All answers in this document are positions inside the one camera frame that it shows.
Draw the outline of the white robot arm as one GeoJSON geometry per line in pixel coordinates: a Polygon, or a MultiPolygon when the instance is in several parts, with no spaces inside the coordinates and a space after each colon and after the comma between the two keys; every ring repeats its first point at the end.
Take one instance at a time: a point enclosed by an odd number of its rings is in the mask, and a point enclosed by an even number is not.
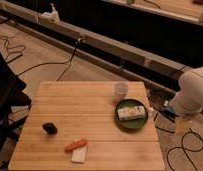
{"type": "Polygon", "coordinates": [[[179,77],[178,83],[180,90],[170,101],[170,106],[178,115],[175,133],[182,135],[203,110],[203,67],[186,71],[179,77]]]}

